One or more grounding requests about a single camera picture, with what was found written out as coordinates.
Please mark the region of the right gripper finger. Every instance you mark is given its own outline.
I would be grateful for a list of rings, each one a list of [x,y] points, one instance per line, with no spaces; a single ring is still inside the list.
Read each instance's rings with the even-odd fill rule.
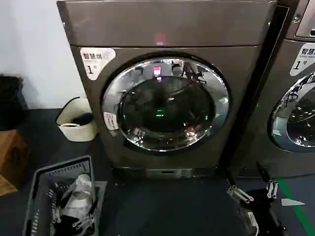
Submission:
[[[251,196],[236,186],[234,178],[228,170],[225,170],[225,176],[229,186],[227,194],[237,203],[249,204],[251,202]]]
[[[278,193],[279,183],[270,177],[268,171],[261,166],[259,162],[256,163],[257,169],[262,180],[266,183],[266,191],[268,198],[276,198]]]

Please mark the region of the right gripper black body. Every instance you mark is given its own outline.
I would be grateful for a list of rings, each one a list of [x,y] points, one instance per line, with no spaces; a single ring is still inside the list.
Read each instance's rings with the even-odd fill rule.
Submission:
[[[245,205],[258,218],[273,217],[272,204],[277,199],[277,194],[255,193],[253,201]]]

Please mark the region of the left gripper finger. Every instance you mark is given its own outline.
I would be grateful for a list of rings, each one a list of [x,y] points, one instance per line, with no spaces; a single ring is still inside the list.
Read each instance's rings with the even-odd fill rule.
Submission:
[[[60,223],[61,222],[61,216],[63,214],[63,209],[64,209],[64,198],[60,197],[56,201],[56,207],[55,207],[55,222]]]
[[[93,195],[89,195],[84,199],[74,202],[75,216],[79,220],[73,223],[73,228],[84,229],[89,227],[95,221],[95,211],[97,209],[98,199],[94,199]]]

